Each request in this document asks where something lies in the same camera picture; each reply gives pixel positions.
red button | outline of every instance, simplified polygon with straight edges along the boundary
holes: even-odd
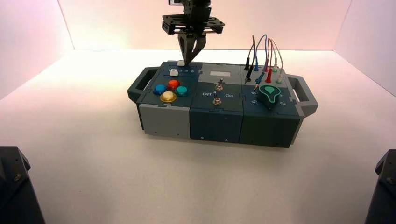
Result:
[[[177,80],[170,80],[168,82],[168,90],[175,90],[178,86],[180,86],[180,82]]]

yellow button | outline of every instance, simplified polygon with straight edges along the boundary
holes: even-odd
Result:
[[[176,100],[176,94],[171,91],[166,91],[161,95],[161,101],[164,103],[171,103]]]

white backdrop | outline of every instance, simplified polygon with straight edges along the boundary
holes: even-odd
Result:
[[[213,0],[226,26],[206,49],[246,49],[251,35],[271,35],[282,49],[332,50],[351,0]],[[162,15],[182,14],[167,0],[60,0],[78,49],[178,49]]]
[[[56,0],[0,0],[0,99],[72,49]]]
[[[396,96],[395,12],[395,0],[353,0],[335,51]]]

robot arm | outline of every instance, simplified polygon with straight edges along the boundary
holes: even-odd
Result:
[[[164,15],[163,30],[177,34],[184,64],[188,65],[206,45],[206,34],[223,32],[224,23],[210,17],[210,0],[168,0],[170,5],[184,7],[184,14]]]

board module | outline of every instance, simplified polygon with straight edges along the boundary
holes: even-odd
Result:
[[[146,134],[289,147],[318,103],[302,77],[272,70],[255,89],[245,65],[168,61],[145,68],[127,92]]]

